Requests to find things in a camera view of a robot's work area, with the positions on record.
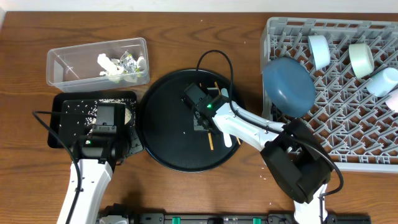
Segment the round black serving tray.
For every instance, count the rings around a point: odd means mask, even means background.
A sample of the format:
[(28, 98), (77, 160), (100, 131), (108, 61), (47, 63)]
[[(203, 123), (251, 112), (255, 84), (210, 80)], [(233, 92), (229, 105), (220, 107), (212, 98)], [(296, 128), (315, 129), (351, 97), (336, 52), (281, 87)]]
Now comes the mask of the round black serving tray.
[(228, 88), (230, 80), (209, 70), (178, 70), (159, 78), (139, 105), (136, 128), (142, 145), (160, 164), (181, 172), (203, 172), (226, 162), (239, 149), (232, 138), (226, 147), (223, 135), (193, 129), (193, 111), (183, 102), (184, 90), (192, 83), (205, 88)]

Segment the mint green bowl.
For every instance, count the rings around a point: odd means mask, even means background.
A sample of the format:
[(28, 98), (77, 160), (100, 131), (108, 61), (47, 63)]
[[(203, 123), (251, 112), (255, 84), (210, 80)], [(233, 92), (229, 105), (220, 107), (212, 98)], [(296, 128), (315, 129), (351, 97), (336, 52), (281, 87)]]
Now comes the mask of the mint green bowl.
[(363, 78), (374, 71), (372, 52), (367, 44), (351, 44), (348, 51), (351, 66), (356, 78)]

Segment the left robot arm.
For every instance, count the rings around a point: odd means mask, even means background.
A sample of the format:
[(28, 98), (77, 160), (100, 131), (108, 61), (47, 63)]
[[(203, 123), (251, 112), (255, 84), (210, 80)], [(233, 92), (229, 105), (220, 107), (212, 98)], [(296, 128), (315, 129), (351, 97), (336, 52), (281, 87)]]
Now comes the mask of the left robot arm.
[(130, 156), (135, 114), (130, 103), (99, 102), (91, 132), (72, 144), (70, 180), (58, 223), (95, 223), (117, 164)]

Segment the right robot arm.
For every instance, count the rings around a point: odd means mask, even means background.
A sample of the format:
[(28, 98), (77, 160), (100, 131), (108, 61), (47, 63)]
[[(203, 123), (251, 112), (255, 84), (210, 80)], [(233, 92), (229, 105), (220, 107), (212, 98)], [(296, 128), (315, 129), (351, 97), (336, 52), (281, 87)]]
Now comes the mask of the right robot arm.
[(186, 87), (183, 100), (203, 129), (235, 136), (260, 152), (277, 185), (293, 199), (297, 223), (325, 223), (334, 163), (306, 125), (266, 120), (222, 94), (212, 97), (196, 83)]

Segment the yellow foil snack wrapper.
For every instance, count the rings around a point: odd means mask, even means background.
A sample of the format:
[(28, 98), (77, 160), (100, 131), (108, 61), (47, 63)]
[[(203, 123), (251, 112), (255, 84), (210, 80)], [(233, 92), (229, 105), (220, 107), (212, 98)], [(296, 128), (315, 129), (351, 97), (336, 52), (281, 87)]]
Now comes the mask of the yellow foil snack wrapper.
[(128, 51), (124, 52), (119, 59), (119, 63), (123, 66), (126, 73), (134, 73), (137, 71), (137, 61)]

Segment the dark blue plate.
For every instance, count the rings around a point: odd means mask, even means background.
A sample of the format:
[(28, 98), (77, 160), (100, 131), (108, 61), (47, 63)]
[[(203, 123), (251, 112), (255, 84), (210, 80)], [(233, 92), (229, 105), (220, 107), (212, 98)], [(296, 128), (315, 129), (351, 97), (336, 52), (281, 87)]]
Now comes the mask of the dark blue plate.
[(315, 103), (315, 85), (309, 72), (292, 58), (278, 58), (265, 65), (263, 87), (271, 102), (283, 114), (300, 118)]

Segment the light blue bowl with rice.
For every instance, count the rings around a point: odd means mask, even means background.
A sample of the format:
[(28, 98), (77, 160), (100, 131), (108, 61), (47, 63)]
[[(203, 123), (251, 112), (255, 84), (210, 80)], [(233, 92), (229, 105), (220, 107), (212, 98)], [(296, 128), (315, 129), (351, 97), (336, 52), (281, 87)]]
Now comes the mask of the light blue bowl with rice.
[(308, 44), (313, 56), (315, 69), (321, 70), (330, 64), (330, 51), (328, 42), (323, 35), (308, 36)]

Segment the light blue cup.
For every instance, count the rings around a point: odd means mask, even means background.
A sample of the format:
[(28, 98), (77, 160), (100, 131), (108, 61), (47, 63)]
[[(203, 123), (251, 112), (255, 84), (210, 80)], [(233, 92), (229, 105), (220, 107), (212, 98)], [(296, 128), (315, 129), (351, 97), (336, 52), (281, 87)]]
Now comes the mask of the light blue cup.
[(397, 85), (397, 69), (387, 67), (373, 75), (366, 89), (376, 97), (386, 96)]

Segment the white tissue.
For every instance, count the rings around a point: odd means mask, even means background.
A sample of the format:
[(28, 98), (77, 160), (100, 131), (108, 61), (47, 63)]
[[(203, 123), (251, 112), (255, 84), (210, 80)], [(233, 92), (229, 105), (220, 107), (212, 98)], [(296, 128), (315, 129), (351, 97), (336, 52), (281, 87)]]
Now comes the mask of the white tissue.
[(147, 61), (144, 56), (137, 59), (136, 72), (143, 72), (147, 68)]
[(111, 60), (106, 54), (99, 54), (97, 63), (104, 69), (100, 72), (100, 76), (113, 77), (124, 73), (124, 67), (119, 64), (119, 60)]

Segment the white paper cup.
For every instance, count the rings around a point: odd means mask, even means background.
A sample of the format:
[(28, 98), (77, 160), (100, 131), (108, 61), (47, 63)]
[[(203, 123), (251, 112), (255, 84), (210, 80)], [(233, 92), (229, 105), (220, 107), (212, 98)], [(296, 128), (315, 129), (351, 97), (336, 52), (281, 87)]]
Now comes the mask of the white paper cup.
[(389, 98), (386, 101), (387, 107), (394, 111), (395, 113), (398, 112), (398, 89), (390, 92), (388, 94)]

